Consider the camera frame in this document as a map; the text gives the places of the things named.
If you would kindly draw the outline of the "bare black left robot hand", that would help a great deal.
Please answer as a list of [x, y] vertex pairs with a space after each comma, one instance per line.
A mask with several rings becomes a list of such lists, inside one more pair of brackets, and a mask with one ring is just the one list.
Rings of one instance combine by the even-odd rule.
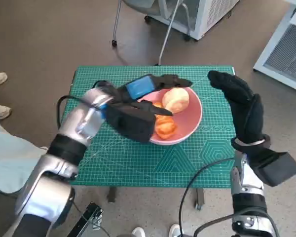
[[116, 114], [133, 118], [154, 118], [155, 115], [172, 116], [172, 112], [156, 107], [149, 101], [138, 102], [152, 92], [173, 87], [186, 88], [192, 86], [192, 82], [182, 79], [178, 75], [152, 74], [144, 75], [121, 87], [116, 91], [116, 103], [109, 105], [108, 110]]

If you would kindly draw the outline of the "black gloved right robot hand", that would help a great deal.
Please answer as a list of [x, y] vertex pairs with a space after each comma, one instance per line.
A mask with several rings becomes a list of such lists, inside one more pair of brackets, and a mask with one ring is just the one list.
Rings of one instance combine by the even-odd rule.
[[263, 105], [259, 94], [238, 76], [209, 71], [210, 85], [223, 92], [230, 105], [236, 138], [245, 144], [263, 139]]

